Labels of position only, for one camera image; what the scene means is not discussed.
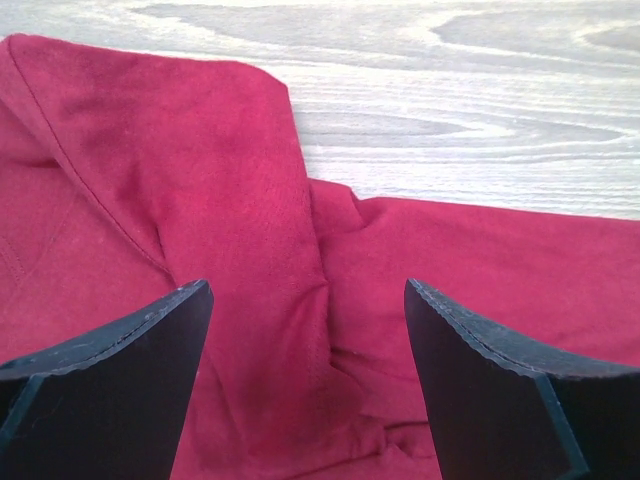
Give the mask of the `dark red t shirt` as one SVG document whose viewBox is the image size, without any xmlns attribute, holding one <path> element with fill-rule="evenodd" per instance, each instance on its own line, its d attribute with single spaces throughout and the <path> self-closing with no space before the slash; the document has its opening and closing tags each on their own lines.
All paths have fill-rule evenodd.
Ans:
<svg viewBox="0 0 640 480">
<path fill-rule="evenodd" d="M 252 66 L 1 43 L 1 357 L 196 279 L 214 313 L 176 479 L 435 479 L 408 278 L 545 343 L 639 360 L 635 222 L 307 176 Z"/>
</svg>

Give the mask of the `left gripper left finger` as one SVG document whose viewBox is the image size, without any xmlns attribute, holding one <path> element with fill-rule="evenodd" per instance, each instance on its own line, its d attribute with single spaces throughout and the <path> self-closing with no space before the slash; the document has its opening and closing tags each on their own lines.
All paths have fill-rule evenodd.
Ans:
<svg viewBox="0 0 640 480">
<path fill-rule="evenodd" d="M 212 309 L 194 281 L 2 364 L 2 478 L 169 478 Z"/>
</svg>

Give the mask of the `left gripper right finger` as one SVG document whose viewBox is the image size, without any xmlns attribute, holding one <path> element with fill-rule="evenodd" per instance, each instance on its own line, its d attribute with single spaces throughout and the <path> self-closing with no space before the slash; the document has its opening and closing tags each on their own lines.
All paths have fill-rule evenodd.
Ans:
<svg viewBox="0 0 640 480">
<path fill-rule="evenodd" d="M 409 280 L 405 318 L 445 479 L 635 479 L 639 371 L 570 353 Z"/>
</svg>

